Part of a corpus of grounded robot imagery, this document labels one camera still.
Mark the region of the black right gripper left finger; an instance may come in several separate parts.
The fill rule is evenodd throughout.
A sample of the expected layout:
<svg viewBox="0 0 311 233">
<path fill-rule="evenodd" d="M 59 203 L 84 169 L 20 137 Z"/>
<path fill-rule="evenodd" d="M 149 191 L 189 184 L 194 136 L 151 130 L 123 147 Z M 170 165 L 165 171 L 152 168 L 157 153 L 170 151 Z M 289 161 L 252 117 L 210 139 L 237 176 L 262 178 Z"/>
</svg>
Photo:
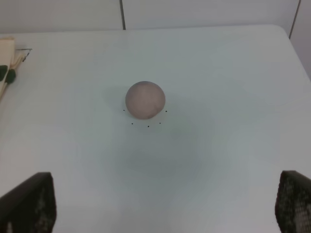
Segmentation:
<svg viewBox="0 0 311 233">
<path fill-rule="evenodd" d="M 2 233 L 51 233 L 57 218 L 52 174 L 38 172 L 0 198 Z"/>
</svg>

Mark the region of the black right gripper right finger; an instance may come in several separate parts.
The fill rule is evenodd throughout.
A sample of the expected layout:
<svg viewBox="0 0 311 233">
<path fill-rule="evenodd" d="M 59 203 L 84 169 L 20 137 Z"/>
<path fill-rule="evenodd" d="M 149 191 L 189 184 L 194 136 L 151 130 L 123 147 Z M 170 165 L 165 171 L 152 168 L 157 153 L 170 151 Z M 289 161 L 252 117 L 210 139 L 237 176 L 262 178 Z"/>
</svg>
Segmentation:
<svg viewBox="0 0 311 233">
<path fill-rule="evenodd" d="M 311 180 L 294 170 L 280 175 L 275 216 L 282 233 L 311 231 Z"/>
</svg>

